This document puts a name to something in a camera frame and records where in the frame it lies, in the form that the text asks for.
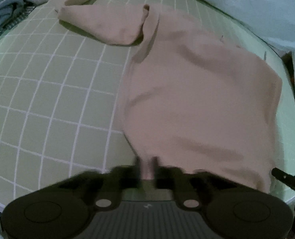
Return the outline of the beige long sleeve shirt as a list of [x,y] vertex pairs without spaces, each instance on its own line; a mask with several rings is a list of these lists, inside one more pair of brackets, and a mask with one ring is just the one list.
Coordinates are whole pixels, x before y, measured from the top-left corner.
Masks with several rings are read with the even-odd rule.
[[118,90],[118,118],[143,160],[206,170],[268,193],[282,80],[260,57],[161,4],[59,0],[58,18],[109,45],[140,41]]

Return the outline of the green grid cutting mat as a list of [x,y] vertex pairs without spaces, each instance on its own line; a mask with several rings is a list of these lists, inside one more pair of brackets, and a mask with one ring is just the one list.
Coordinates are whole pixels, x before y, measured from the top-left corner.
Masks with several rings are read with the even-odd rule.
[[[105,172],[134,157],[118,125],[120,77],[134,47],[107,46],[60,23],[49,0],[0,38],[0,211],[12,200],[87,169]],[[161,3],[266,60],[282,78],[277,163],[295,175],[295,101],[280,57],[233,19],[201,0]]]

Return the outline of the blue checkered shirt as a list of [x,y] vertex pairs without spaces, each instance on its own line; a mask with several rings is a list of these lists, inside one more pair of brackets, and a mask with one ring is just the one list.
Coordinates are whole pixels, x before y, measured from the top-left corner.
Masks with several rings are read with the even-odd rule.
[[23,22],[34,11],[35,8],[36,6],[26,7],[16,18],[10,20],[5,26],[0,28],[0,38]]

